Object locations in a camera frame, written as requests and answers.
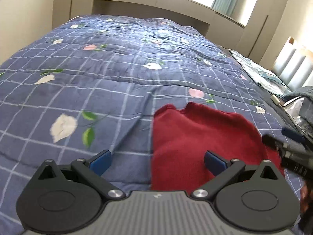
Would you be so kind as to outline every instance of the plaid bedspread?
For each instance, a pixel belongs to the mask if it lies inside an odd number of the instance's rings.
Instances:
[[[18,51],[0,66],[0,234],[22,231],[15,202],[45,159],[109,149],[104,177],[149,189],[153,114],[167,103],[237,112],[282,138],[245,75],[195,29],[160,18],[81,16]]]

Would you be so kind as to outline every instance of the silver screw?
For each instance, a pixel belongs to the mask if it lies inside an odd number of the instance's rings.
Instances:
[[[198,190],[193,191],[192,194],[197,198],[204,198],[208,196],[209,193],[206,190],[198,189]]]
[[[113,190],[110,190],[108,192],[108,196],[110,196],[112,198],[120,198],[123,196],[123,192],[121,190],[118,190],[118,189],[113,189]]]

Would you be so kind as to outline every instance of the red cloth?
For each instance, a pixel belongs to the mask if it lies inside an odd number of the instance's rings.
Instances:
[[[151,189],[191,193],[208,182],[214,176],[204,166],[207,150],[247,165],[269,159],[280,168],[278,152],[262,144],[258,130],[242,115],[193,102],[182,110],[167,104],[154,114]]]

